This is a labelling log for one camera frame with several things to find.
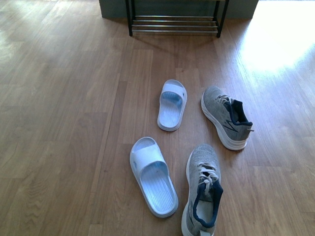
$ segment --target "sneaker sole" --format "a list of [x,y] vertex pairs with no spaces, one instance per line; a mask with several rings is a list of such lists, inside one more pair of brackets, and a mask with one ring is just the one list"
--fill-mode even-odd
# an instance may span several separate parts
[[213,115],[210,114],[210,112],[207,110],[205,103],[203,101],[203,94],[201,97],[201,108],[202,108],[202,111],[205,114],[205,116],[208,118],[208,120],[210,120],[215,125],[215,127],[217,129],[218,136],[219,136],[222,144],[227,149],[236,151],[236,150],[242,150],[243,148],[245,148],[247,140],[235,141],[235,140],[230,139],[228,137],[228,135],[226,134],[226,132],[224,131],[220,122]]

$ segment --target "sneaker tongue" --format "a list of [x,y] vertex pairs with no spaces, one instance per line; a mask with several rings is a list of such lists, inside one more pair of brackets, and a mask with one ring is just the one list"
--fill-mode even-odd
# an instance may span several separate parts
[[238,121],[238,113],[236,112],[236,110],[233,108],[232,104],[234,102],[234,99],[229,97],[229,101],[224,103],[225,108],[227,109],[228,112],[230,112],[231,116],[233,116],[233,119],[236,123],[239,123]]

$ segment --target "sunlight patch on floor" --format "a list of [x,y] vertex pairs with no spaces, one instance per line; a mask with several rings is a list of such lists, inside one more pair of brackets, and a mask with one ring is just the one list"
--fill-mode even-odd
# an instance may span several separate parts
[[247,67],[277,70],[302,59],[315,45],[314,9],[315,1],[260,1],[242,42]]

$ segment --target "white rubber sole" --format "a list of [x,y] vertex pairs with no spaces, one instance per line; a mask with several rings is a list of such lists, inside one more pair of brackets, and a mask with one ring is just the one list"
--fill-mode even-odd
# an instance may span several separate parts
[[218,136],[222,142],[222,144],[230,150],[236,151],[236,150],[242,150],[245,148],[247,140],[243,141],[235,141],[228,137],[226,132],[224,131],[222,125],[218,122],[218,120],[210,114],[210,112],[207,110],[205,103],[203,101],[203,94],[201,97],[201,108],[205,116],[215,125],[217,129]]
[[[187,161],[187,164],[186,164],[186,178],[187,178],[187,181],[188,181],[188,185],[189,185],[189,162],[190,162],[191,155],[192,155],[192,152],[191,152],[191,154],[189,156],[189,159]],[[188,201],[186,203],[185,209],[183,211],[183,216],[182,216],[182,233],[183,233],[183,236],[194,236],[188,230],[187,223],[186,223],[188,204],[189,204],[189,198],[188,198]]]

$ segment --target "wall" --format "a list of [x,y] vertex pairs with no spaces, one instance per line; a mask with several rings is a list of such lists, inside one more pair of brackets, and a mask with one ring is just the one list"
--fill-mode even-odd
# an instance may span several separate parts
[[[137,15],[211,16],[215,1],[135,0]],[[258,0],[230,0],[227,18],[252,18]],[[102,17],[126,17],[125,0],[99,0]]]

